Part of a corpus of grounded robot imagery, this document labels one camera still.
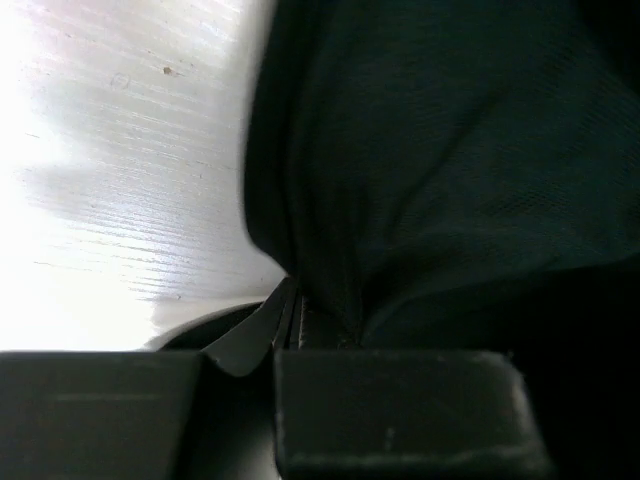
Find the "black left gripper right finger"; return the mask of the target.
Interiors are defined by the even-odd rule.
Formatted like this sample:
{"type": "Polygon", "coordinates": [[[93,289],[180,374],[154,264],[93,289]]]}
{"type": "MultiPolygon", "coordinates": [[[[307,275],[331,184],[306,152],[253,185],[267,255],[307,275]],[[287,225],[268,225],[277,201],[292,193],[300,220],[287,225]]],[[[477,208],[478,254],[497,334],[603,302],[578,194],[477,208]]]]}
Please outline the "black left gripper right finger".
{"type": "Polygon", "coordinates": [[[285,479],[551,479],[522,374],[473,350],[364,350],[294,299],[273,360],[285,479]]]}

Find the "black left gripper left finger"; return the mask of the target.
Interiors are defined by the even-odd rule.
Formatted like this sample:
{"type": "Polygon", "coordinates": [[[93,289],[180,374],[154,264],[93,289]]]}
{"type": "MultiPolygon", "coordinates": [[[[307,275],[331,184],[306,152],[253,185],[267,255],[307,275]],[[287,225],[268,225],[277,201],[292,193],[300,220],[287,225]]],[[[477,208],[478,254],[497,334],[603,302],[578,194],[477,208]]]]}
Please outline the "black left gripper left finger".
{"type": "Polygon", "coordinates": [[[5,352],[5,479],[275,479],[272,353],[298,292],[200,317],[135,352],[5,352]]]}

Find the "black shorts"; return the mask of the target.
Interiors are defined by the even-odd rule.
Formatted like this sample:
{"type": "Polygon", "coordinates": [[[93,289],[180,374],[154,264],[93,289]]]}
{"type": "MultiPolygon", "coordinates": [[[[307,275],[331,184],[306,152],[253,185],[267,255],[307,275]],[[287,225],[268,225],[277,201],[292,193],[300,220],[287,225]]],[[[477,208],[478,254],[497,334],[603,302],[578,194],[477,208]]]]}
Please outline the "black shorts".
{"type": "Polygon", "coordinates": [[[635,1],[279,1],[256,246],[366,346],[639,335],[635,1]]]}

